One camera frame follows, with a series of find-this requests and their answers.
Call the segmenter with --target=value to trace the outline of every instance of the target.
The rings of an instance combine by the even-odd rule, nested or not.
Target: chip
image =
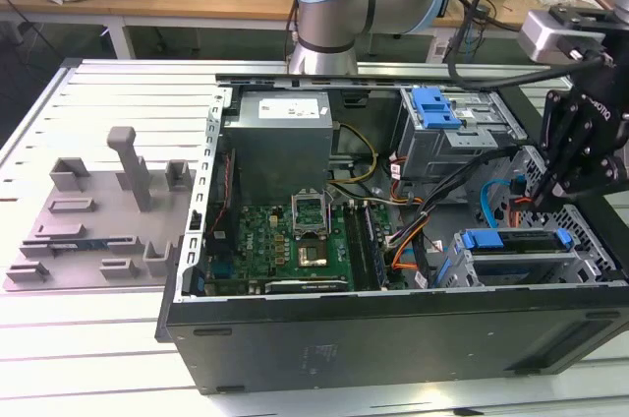
[[[297,258],[301,268],[327,267],[327,245],[325,240],[299,240]]]

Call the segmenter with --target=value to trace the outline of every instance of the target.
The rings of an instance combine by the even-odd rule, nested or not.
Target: sticker
[[[336,343],[325,345],[309,345],[302,351],[301,374],[318,375],[334,371],[338,345]]]
[[[401,179],[401,169],[400,169],[400,165],[399,164],[392,164],[391,165],[391,177],[393,179],[397,179],[398,181]]]
[[[259,102],[260,119],[318,119],[316,99],[263,99]]]
[[[417,285],[420,286],[421,289],[429,287],[429,281],[419,271],[415,273],[415,282],[417,282]]]
[[[470,109],[454,109],[454,115],[463,119],[473,119],[474,112]]]
[[[429,242],[430,248],[426,249],[426,253],[443,253],[443,243],[441,240]]]
[[[76,243],[51,243],[48,245],[48,248],[52,248],[53,250],[63,250],[66,248],[71,248],[73,250],[79,248],[79,245]]]

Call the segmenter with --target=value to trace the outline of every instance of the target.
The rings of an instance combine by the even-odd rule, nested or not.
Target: floor
[[[114,58],[103,29],[96,26],[38,24],[45,38],[65,57]],[[16,46],[0,35],[0,146],[36,101],[56,72],[59,60],[37,33],[21,26],[24,41]],[[251,30],[200,30],[200,47],[194,30],[132,28],[132,41],[138,58],[281,60],[284,32],[268,30],[264,38]],[[357,40],[359,61],[423,62],[429,37],[376,35],[372,55],[368,39]],[[460,56],[463,62],[465,55]],[[487,39],[474,63],[527,64],[529,60],[515,40]]]

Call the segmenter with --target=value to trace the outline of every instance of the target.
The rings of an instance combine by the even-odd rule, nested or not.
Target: white label
[[[426,249],[426,253],[443,253],[443,243],[441,240],[435,240],[434,245],[429,242],[430,248]]]
[[[392,164],[391,165],[391,177],[393,179],[400,180],[401,179],[400,172],[401,172],[401,169],[400,169],[400,165],[399,164]]]
[[[415,282],[417,282],[417,285],[422,289],[429,287],[429,281],[419,271],[415,273]]]
[[[79,246],[75,243],[51,243],[50,245],[48,245],[48,247],[52,248],[53,250],[63,250],[66,248],[72,248],[74,250],[76,248],[79,248]]]
[[[455,109],[454,115],[460,119],[474,119],[474,112],[470,109]]]
[[[260,119],[318,119],[316,99],[263,99],[259,102]]]

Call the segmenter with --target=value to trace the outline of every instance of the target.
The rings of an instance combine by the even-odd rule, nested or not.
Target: box
[[[333,135],[327,92],[249,91],[226,122],[244,205],[279,205],[302,189],[325,189]]]

